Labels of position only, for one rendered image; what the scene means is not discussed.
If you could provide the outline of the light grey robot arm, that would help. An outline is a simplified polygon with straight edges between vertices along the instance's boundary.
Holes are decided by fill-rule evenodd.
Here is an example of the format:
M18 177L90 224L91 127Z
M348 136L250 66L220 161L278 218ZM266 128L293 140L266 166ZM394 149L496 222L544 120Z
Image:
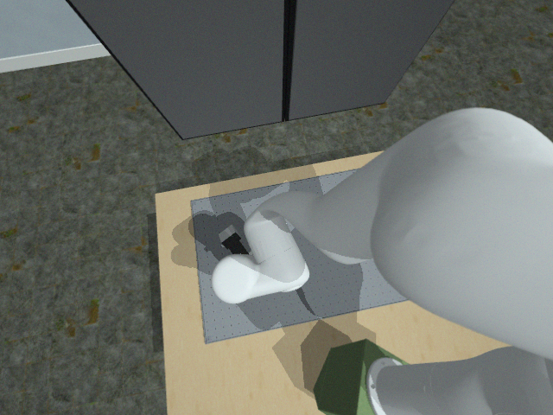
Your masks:
M553 415L553 143L535 127L490 108L448 112L324 195L271 197L244 224L253 256L233 225L219 234L232 252L213 269L220 300L308 281L284 218L330 259L373 259L412 303L511 345L460 361L375 360L375 415Z

